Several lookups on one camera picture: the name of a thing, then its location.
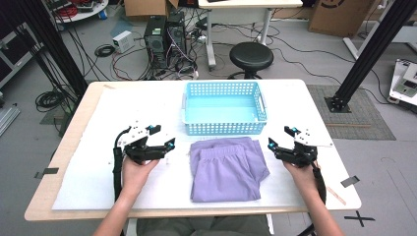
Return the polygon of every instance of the black metal pole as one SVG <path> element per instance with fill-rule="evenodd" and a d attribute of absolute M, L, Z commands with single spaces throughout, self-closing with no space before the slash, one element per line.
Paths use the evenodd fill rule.
<path fill-rule="evenodd" d="M 346 79 L 333 97 L 326 98 L 330 112 L 346 112 L 353 93 L 365 80 L 389 44 L 417 8 L 416 0 L 396 0 L 365 46 Z"/>
<path fill-rule="evenodd" d="M 40 39 L 43 47 L 45 47 L 50 56 L 55 61 L 56 65 L 62 72 L 62 75 L 67 79 L 68 84 L 77 96 L 77 101 L 81 101 L 84 93 L 87 90 L 87 82 L 83 74 L 74 61 L 67 46 L 62 40 L 61 35 L 53 26 L 45 6 L 41 0 L 9 0 L 5 1 L 6 10 L 2 12 L 2 16 L 6 16 L 8 21 L 13 26 L 13 29 L 19 27 L 17 19 L 26 22 L 33 33 Z"/>

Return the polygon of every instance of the basket handle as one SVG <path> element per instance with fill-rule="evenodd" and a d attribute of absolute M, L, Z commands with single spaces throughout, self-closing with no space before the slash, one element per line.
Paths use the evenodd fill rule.
<path fill-rule="evenodd" d="M 261 93 L 261 92 L 260 92 L 260 94 L 261 94 L 261 102 L 262 102 L 262 104 L 264 105 L 264 108 L 267 108 L 267 103 L 266 103 L 266 101 L 265 101 L 265 99 L 264 99 L 264 94 L 263 94 L 263 93 Z"/>
<path fill-rule="evenodd" d="M 181 119 L 185 123 L 185 106 L 187 103 L 187 94 L 183 93 L 182 103 L 181 103 Z"/>

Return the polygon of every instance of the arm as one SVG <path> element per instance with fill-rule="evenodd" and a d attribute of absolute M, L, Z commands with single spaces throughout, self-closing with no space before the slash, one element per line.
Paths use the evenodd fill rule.
<path fill-rule="evenodd" d="M 146 183 L 150 172 L 157 164 L 158 160 L 153 160 L 148 164 L 139 165 L 132 159 L 125 158 L 123 161 L 122 192 L 93 235 L 120 235 L 129 211 Z"/>
<path fill-rule="evenodd" d="M 312 216 L 313 224 L 318 235 L 344 235 L 333 219 L 330 212 L 326 208 L 319 196 L 316 187 L 316 180 L 313 175 L 313 167 L 311 165 L 304 168 L 297 168 L 288 162 L 283 162 L 285 168 L 291 173 L 295 185 L 300 191 L 301 196 Z"/>

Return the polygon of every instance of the black tape mark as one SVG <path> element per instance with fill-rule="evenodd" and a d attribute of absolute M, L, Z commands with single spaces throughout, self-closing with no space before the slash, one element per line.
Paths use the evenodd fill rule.
<path fill-rule="evenodd" d="M 347 186 L 352 185 L 352 184 L 356 184 L 359 181 L 360 181 L 360 179 L 358 177 L 356 177 L 356 175 L 355 175 L 353 177 L 350 177 L 350 178 L 347 178 L 347 179 L 343 180 L 342 182 L 340 182 L 340 184 L 343 185 L 344 188 L 346 188 Z"/>
<path fill-rule="evenodd" d="M 45 168 L 42 173 L 36 172 L 36 174 L 34 174 L 33 178 L 42 179 L 43 175 L 45 175 L 45 174 L 56 174 L 56 173 L 58 173 L 58 170 L 59 170 L 59 168 Z"/>
<path fill-rule="evenodd" d="M 56 173 L 58 173 L 58 169 L 59 168 L 45 168 L 44 170 L 43 170 L 43 174 L 45 175 L 45 174 L 56 174 Z"/>
<path fill-rule="evenodd" d="M 362 227 L 365 227 L 364 222 L 363 222 L 364 220 L 376 221 L 372 217 L 362 217 L 358 210 L 356 210 L 356 215 L 358 215 L 358 216 L 357 217 L 355 217 L 355 216 L 344 216 L 344 218 L 345 219 L 356 219 L 356 220 L 359 220 L 359 222 L 361 223 L 361 226 Z"/>

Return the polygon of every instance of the forearm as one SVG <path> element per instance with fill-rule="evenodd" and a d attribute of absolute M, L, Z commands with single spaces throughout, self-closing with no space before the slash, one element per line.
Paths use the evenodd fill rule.
<path fill-rule="evenodd" d="M 334 220 L 325 204 L 320 199 L 319 193 L 301 193 L 315 225 L 316 232 L 319 236 L 327 235 L 344 235 Z"/>
<path fill-rule="evenodd" d="M 135 198 L 123 194 L 122 191 L 119 199 L 116 201 L 110 212 L 105 216 L 93 235 L 120 235 L 129 211 L 134 203 Z"/>

